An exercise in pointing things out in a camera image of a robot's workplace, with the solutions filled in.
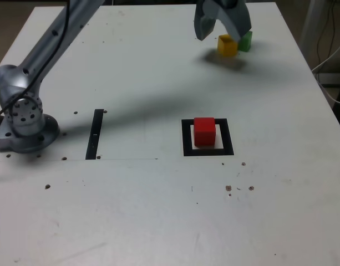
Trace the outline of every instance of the white cable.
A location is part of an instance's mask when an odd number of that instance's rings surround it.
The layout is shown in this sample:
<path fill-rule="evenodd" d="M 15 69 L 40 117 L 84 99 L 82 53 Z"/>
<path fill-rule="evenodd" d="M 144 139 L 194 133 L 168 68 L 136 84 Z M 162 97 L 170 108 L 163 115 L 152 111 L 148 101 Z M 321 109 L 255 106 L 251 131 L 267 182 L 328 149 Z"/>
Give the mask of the white cable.
<path fill-rule="evenodd" d="M 334 98 L 332 98 L 332 96 L 327 92 L 327 90 L 323 87 L 323 85 L 321 85 L 320 84 L 320 82 L 318 82 L 318 81 L 316 81 L 318 84 L 319 84 L 319 86 L 320 86 L 320 88 L 323 90 L 323 93 L 324 94 L 326 94 L 331 100 L 333 100 L 335 103 L 337 103 L 337 104 L 340 104 L 340 101 L 337 101 L 337 100 L 335 100 Z"/>
<path fill-rule="evenodd" d="M 317 68 L 319 68 L 322 64 L 328 62 L 335 54 L 337 54 L 337 52 L 340 50 L 340 47 L 337 48 L 337 50 L 332 54 L 330 55 L 330 57 L 328 57 L 323 63 L 321 63 L 320 65 L 317 65 L 315 68 L 312 69 L 312 72 L 314 72 L 314 70 L 316 70 Z"/>

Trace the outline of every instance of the black square marker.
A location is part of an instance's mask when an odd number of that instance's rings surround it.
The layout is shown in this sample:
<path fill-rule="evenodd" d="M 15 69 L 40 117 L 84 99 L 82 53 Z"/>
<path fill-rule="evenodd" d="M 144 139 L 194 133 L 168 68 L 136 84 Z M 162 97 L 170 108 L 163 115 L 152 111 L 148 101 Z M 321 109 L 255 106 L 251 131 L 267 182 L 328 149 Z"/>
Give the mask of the black square marker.
<path fill-rule="evenodd" d="M 215 119 L 215 124 L 219 125 L 223 149 L 193 149 L 191 137 L 191 125 L 194 125 L 194 119 L 182 119 L 182 141 L 183 156 L 219 156 L 234 155 L 232 148 L 229 127 L 226 118 Z"/>

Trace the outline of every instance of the gray robot arm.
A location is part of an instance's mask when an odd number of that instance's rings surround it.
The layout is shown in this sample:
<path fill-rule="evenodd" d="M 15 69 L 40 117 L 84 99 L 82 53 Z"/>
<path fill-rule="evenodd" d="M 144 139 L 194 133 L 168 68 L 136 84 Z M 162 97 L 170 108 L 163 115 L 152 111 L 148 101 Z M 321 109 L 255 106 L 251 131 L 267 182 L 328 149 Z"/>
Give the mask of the gray robot arm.
<path fill-rule="evenodd" d="M 47 147 L 57 138 L 58 123 L 53 117 L 43 114 L 40 84 L 103 2 L 70 0 L 69 22 L 61 45 L 66 7 L 19 66 L 0 66 L 0 105 L 5 108 L 15 102 L 6 110 L 0 124 L 1 151 L 33 152 Z M 203 40 L 212 32 L 216 19 L 222 21 L 235 40 L 251 28 L 244 0 L 200 0 L 194 23 L 198 39 Z"/>

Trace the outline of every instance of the table surface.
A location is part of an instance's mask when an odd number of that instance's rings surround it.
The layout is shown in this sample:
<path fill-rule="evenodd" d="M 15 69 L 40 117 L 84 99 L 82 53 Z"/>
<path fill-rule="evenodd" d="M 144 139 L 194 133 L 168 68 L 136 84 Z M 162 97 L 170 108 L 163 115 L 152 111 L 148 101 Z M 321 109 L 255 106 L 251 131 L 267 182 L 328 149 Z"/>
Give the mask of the table surface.
<path fill-rule="evenodd" d="M 1 266 L 340 266 L 339 124 L 277 6 L 248 8 L 250 52 L 221 59 L 195 6 L 100 7 L 40 91 L 67 136 L 0 153 Z M 36 8 L 2 64 L 59 11 Z M 184 157 L 194 117 L 226 118 L 235 155 Z"/>

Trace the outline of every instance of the cube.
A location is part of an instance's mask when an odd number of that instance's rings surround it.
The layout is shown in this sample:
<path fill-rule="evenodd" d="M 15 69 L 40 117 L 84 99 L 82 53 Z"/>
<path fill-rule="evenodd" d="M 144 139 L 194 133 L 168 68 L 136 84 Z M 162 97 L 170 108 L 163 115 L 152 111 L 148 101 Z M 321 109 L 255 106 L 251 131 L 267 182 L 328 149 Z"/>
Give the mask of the cube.
<path fill-rule="evenodd" d="M 213 117 L 194 118 L 194 145 L 214 146 L 215 144 L 215 119 Z"/>
<path fill-rule="evenodd" d="M 251 48 L 252 32 L 246 33 L 238 43 L 238 49 L 243 52 L 248 52 Z"/>
<path fill-rule="evenodd" d="M 234 57 L 237 54 L 238 43 L 229 35 L 218 37 L 218 52 L 224 57 Z"/>

